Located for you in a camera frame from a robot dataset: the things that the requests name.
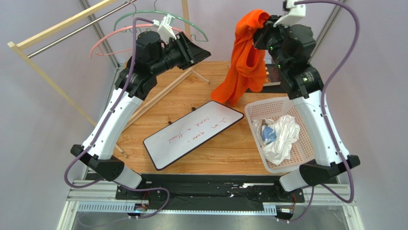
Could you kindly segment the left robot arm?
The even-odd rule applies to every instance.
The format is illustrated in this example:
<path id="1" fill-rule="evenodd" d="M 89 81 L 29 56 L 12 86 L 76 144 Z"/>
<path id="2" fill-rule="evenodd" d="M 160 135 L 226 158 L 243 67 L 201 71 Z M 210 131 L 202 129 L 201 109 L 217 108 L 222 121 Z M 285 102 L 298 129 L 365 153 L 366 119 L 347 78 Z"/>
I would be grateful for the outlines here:
<path id="1" fill-rule="evenodd" d="M 137 188 L 142 177 L 113 155 L 127 122 L 157 85 L 158 75 L 174 67 L 185 70 L 210 56 L 183 32 L 168 42 L 154 31 L 135 35 L 130 63 L 115 84 L 109 106 L 90 136 L 70 150 L 75 161 L 81 161 L 109 182 Z"/>

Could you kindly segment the pink clothes hanger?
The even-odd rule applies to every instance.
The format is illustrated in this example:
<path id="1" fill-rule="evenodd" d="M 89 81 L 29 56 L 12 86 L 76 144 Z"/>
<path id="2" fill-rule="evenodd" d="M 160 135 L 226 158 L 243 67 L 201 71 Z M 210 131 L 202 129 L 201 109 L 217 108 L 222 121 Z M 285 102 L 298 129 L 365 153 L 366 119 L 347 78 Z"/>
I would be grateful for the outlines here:
<path id="1" fill-rule="evenodd" d="M 133 12 L 135 9 L 137 9 L 136 6 L 128 13 Z M 125 57 L 129 56 L 132 51 L 133 32 L 137 32 L 138 35 L 143 32 L 157 32 L 157 28 L 152 25 L 153 21 L 151 19 L 153 19 L 153 16 L 142 15 L 123 19 L 114 31 L 113 25 L 120 17 L 117 14 L 119 11 L 120 9 L 111 10 L 97 17 L 99 21 L 95 23 L 95 26 L 102 30 L 102 34 L 92 46 L 90 58 L 113 56 L 118 58 L 119 62 L 124 62 Z M 171 26 L 175 34 L 183 31 L 175 27 L 173 22 Z"/>

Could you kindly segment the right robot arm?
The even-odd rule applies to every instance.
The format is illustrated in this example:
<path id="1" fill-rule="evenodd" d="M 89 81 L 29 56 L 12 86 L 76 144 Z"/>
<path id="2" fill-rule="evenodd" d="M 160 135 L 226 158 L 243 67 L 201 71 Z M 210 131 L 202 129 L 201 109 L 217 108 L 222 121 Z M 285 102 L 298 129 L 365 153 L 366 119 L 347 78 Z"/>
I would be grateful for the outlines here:
<path id="1" fill-rule="evenodd" d="M 315 158 L 280 177 L 277 186 L 291 192 L 304 186 L 326 182 L 361 164 L 340 142 L 323 95 L 324 83 L 309 60 L 316 42 L 310 27 L 276 25 L 272 15 L 253 37 L 254 47 L 267 50 L 275 63 L 281 88 L 300 114 L 311 138 Z"/>

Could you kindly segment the green clothes hanger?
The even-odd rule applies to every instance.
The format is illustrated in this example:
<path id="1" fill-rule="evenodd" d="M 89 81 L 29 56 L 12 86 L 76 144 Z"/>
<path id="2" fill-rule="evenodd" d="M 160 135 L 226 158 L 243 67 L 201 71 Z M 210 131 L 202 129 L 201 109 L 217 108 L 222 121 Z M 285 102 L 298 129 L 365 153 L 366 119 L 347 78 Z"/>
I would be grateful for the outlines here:
<path id="1" fill-rule="evenodd" d="M 207 37 L 207 35 L 206 35 L 206 33 L 199 27 L 199 26 L 197 26 L 197 25 L 195 25 L 194 23 L 192 23 L 190 20 L 189 20 L 189 14 L 186 12 L 186 13 L 183 13 L 183 17 L 181 17 L 181 16 L 178 16 L 178 15 L 176 15 L 176 14 L 174 14 L 174 13 L 169 13 L 169 12 L 166 12 L 166 11 L 158 11 L 157 9 L 156 9 L 156 1 L 154 2 L 154 10 L 141 10 L 141 11 L 138 11 L 137 9 L 135 9 L 133 12 L 130 12 L 130 13 L 127 13 L 127 14 L 124 14 L 124 15 L 122 15 L 121 17 L 119 17 L 116 21 L 115 21 L 115 23 L 114 23 L 114 25 L 113 25 L 113 30 L 115 31 L 116 29 L 117 29 L 117 26 L 118 26 L 118 24 L 120 23 L 120 21 L 122 21 L 123 19 L 125 19 L 125 18 L 127 18 L 127 17 L 130 17 L 130 16 L 132 16 L 132 17 L 134 17 L 134 16 L 140 16 L 140 15 L 142 15 L 142 16 L 153 16 L 153 19 L 151 19 L 152 21 L 154 21 L 154 20 L 157 20 L 158 18 L 159 18 L 159 15 L 160 15 L 160 18 L 159 18 L 159 21 L 161 21 L 161 19 L 164 17 L 164 16 L 167 16 L 168 14 L 170 15 L 170 16 L 172 16 L 175 20 L 178 20 L 178 21 L 181 21 L 181 22 L 183 22 L 185 25 L 184 25 L 184 31 L 185 32 L 189 32 L 189 36 L 190 36 L 190 38 L 192 38 L 194 41 L 197 41 L 197 42 L 209 42 L 209 39 L 208 39 L 208 37 Z M 200 34 L 201 34 L 201 36 L 203 37 L 203 39 L 198 39 L 197 38 L 197 35 L 195 35 L 195 34 L 192 34 L 191 33 L 191 28 L 193 28 L 193 29 L 195 29 L 197 32 L 199 32 Z"/>

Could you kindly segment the white printed t shirt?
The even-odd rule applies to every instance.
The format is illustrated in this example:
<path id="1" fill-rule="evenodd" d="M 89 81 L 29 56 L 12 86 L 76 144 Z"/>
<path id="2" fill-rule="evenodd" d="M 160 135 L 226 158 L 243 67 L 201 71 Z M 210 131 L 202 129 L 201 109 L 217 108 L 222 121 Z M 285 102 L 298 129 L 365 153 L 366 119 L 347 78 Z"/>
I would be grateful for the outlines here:
<path id="1" fill-rule="evenodd" d="M 253 120 L 255 139 L 265 159 L 274 165 L 289 160 L 294 143 L 300 139 L 300 126 L 295 117 L 283 115 L 273 119 Z"/>

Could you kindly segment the orange t shirt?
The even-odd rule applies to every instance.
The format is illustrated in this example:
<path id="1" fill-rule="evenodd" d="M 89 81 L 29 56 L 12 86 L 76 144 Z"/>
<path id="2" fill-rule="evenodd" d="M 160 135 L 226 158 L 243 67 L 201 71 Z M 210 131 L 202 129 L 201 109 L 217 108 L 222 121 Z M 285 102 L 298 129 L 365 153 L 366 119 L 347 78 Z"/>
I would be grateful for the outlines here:
<path id="1" fill-rule="evenodd" d="M 266 11 L 256 9 L 239 20 L 235 28 L 230 68 L 224 81 L 211 92 L 213 101 L 234 106 L 246 90 L 262 91 L 267 77 L 265 51 L 254 47 L 253 36 L 269 18 Z"/>

